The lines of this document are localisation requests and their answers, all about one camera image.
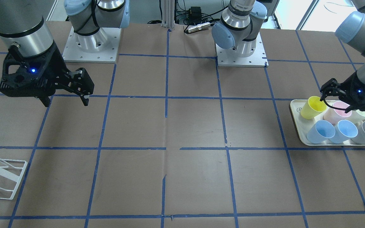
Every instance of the table surface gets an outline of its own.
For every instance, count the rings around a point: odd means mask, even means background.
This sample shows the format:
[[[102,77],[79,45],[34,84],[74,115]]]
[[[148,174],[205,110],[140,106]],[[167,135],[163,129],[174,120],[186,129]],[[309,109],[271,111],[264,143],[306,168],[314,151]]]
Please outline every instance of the table surface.
[[[70,22],[47,23],[63,51]],[[306,146],[289,110],[365,58],[331,32],[260,33],[268,68],[218,67],[210,30],[131,24],[116,65],[67,64],[88,107],[0,94],[0,157],[29,161],[0,227],[365,227],[365,147]]]

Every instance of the beige tray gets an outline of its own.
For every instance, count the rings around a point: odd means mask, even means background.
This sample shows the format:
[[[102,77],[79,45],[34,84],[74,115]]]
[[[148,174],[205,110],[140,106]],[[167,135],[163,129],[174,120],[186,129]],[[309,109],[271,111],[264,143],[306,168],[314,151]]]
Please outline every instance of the beige tray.
[[[326,100],[329,105],[332,105],[335,101],[334,100]],[[307,120],[303,118],[300,114],[300,110],[304,106],[307,100],[296,99],[292,100],[290,104],[290,110],[292,113],[292,118],[295,123],[295,127],[297,128],[298,136],[301,142],[307,146],[365,146],[365,144],[355,144],[352,140],[344,141],[340,144],[334,144],[330,140],[325,140],[320,144],[313,144],[307,139],[308,131],[313,127],[316,121],[323,120],[323,114],[329,109],[329,107],[323,113],[317,115],[312,120]]]

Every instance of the blue joint cap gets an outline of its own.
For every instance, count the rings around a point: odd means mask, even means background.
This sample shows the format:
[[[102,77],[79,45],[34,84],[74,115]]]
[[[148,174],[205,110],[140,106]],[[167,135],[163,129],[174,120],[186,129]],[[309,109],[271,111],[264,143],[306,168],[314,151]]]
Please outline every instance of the blue joint cap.
[[[125,7],[125,9],[123,11],[123,17],[122,17],[122,21],[120,22],[120,27],[119,27],[121,29],[129,26],[129,22],[130,22],[129,0],[125,0],[124,7]]]
[[[64,9],[68,16],[74,16],[81,13],[89,4],[91,4],[91,0],[65,0]]]
[[[259,19],[266,19],[267,18],[267,8],[264,4],[260,2],[255,2],[253,5],[253,9],[250,12],[250,15],[253,17],[257,17]]]
[[[217,22],[212,27],[212,37],[215,43],[223,49],[235,46],[235,40],[230,30],[223,24]]]
[[[336,29],[335,35],[345,43],[349,43],[359,32],[365,20],[365,14],[355,11]]]

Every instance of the cable connector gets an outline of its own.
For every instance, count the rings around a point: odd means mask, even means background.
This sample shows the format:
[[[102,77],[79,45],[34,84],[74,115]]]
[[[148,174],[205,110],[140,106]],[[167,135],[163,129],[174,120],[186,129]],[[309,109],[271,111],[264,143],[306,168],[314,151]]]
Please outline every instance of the cable connector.
[[[209,27],[210,27],[209,22],[198,24],[196,26],[192,26],[192,27],[188,28],[187,33],[190,34],[190,33],[193,33],[193,32],[198,32],[198,31],[201,31],[201,30],[205,30]]]

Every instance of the pink cup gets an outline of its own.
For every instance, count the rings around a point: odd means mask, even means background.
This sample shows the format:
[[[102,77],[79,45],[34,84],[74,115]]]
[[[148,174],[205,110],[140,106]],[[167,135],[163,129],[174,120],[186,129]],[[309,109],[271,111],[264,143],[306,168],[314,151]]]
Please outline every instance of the pink cup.
[[[332,105],[335,108],[347,108],[349,107],[343,101],[335,101]],[[347,117],[350,117],[352,112],[345,113],[343,110],[337,110],[333,108],[329,108],[326,113],[323,115],[323,119],[329,121],[331,124],[336,125],[339,121],[344,120]]]

